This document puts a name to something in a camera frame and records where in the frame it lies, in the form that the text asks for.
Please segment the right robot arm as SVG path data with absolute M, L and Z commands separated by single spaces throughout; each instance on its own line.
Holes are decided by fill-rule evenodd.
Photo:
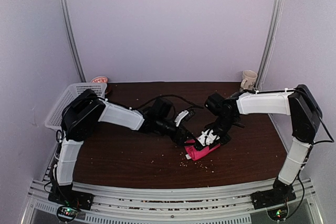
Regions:
M 205 107 L 216 116 L 197 138 L 202 147 L 229 141 L 229 130 L 237 125 L 241 115 L 267 114 L 270 118 L 287 117 L 288 130 L 273 121 L 277 133 L 287 147 L 287 156 L 277 175 L 269 199 L 279 204 L 289 196 L 292 183 L 305 167 L 314 139 L 323 124 L 323 113 L 310 89 L 299 84 L 292 89 L 258 91 L 242 90 L 224 98 L 218 93 L 210 95 Z

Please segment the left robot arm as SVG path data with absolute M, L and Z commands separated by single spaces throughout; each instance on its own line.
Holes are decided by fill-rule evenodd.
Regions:
M 71 205 L 76 197 L 72 190 L 73 171 L 84 141 L 89 138 L 98 123 L 105 122 L 142 133 L 155 133 L 168 136 L 179 146 L 185 146 L 193 134 L 187 130 L 182 122 L 195 114 L 197 105 L 190 103 L 190 107 L 173 118 L 168 115 L 175 111 L 169 95 L 160 95 L 147 103 L 132 108 L 122 104 L 109 102 L 86 89 L 71 101 L 61 113 L 61 129 L 58 130 L 59 156 L 52 169 L 52 192 L 64 205 Z

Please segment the pink towel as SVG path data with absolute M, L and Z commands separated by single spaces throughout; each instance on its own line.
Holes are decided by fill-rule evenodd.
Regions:
M 206 146 L 202 150 L 198 151 L 194 147 L 194 143 L 195 143 L 194 140 L 187 140 L 186 143 L 187 143 L 187 145 L 184 146 L 184 148 L 186 150 L 185 157 L 186 157 L 186 159 L 192 159 L 193 161 L 197 161 L 197 160 L 205 157 L 206 155 L 208 155 L 209 153 L 211 153 L 212 151 L 214 151 L 214 150 L 216 150 L 217 148 L 220 147 L 220 144 L 216 144 L 213 147 Z

